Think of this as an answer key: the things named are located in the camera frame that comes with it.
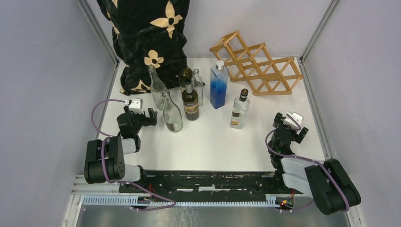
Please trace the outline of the clear bottle with black label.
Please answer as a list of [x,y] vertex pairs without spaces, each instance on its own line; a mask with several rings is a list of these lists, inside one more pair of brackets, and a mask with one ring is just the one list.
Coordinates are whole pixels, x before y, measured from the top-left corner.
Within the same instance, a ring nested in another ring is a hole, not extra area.
[[163,117],[167,128],[172,132],[179,132],[183,128],[181,111],[172,101],[168,90],[162,91],[163,98]]

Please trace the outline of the clear bottle with dark label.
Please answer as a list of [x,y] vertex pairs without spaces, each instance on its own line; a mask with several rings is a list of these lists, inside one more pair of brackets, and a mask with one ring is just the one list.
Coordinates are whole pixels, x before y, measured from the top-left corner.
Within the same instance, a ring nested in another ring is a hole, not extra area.
[[164,90],[167,90],[167,87],[159,78],[156,68],[153,65],[148,66],[148,72],[149,72],[150,78],[151,78],[150,91],[151,91],[154,103],[155,103],[156,107],[162,111],[164,109],[162,92]]

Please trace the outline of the green wine bottle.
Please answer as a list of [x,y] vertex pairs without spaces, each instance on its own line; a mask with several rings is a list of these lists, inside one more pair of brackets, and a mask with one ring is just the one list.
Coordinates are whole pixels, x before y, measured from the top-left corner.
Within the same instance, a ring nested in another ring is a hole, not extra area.
[[188,67],[188,66],[187,66],[186,68],[183,68],[183,69],[179,72],[178,78],[179,78],[180,90],[181,90],[181,93],[183,93],[184,90],[185,90],[185,82],[186,82],[186,80],[187,80],[187,79],[192,80],[192,78],[193,78],[193,71],[192,71],[192,69],[191,69],[190,67]]
[[196,90],[193,89],[192,80],[185,80],[185,90],[182,92],[185,116],[190,121],[195,121],[200,115],[199,97]]

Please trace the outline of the clear glass bottle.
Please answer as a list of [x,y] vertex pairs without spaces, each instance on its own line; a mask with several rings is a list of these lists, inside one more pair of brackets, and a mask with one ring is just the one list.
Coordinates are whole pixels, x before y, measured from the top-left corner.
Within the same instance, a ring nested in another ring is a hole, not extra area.
[[203,106],[203,81],[199,69],[192,70],[192,84],[198,94],[199,106]]
[[248,98],[249,91],[246,88],[241,90],[238,97],[234,99],[230,127],[234,129],[242,129],[249,111],[250,100]]

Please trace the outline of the blue square glass bottle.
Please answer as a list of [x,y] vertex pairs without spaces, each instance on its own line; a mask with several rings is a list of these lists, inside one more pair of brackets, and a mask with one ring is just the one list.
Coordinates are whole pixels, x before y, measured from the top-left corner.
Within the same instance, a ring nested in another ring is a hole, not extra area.
[[224,61],[218,60],[210,68],[210,103],[215,109],[225,105],[228,77]]

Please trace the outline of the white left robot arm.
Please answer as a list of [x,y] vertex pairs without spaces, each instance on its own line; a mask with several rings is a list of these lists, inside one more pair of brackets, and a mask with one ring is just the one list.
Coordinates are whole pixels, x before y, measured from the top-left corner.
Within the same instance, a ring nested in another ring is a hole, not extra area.
[[130,181],[132,189],[144,192],[148,188],[148,179],[142,176],[140,166],[126,164],[124,156],[140,151],[139,132],[143,127],[157,125],[157,111],[152,108],[147,112],[133,111],[125,107],[116,120],[119,128],[116,136],[87,143],[84,178],[88,184]]

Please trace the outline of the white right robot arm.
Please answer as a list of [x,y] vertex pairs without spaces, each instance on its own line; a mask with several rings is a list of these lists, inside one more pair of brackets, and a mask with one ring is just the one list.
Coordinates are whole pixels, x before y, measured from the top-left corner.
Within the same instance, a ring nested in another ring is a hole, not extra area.
[[359,205],[360,193],[338,160],[319,161],[292,151],[292,142],[300,144],[309,131],[301,126],[302,120],[297,113],[277,113],[274,129],[266,136],[265,144],[276,170],[274,189],[279,193],[293,189],[307,195],[324,215]]

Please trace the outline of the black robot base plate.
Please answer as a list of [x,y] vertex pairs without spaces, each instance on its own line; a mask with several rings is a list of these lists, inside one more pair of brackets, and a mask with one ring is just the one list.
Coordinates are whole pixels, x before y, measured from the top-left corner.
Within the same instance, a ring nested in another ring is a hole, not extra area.
[[266,195],[299,191],[278,182],[275,172],[145,170],[137,184],[176,202],[262,202]]

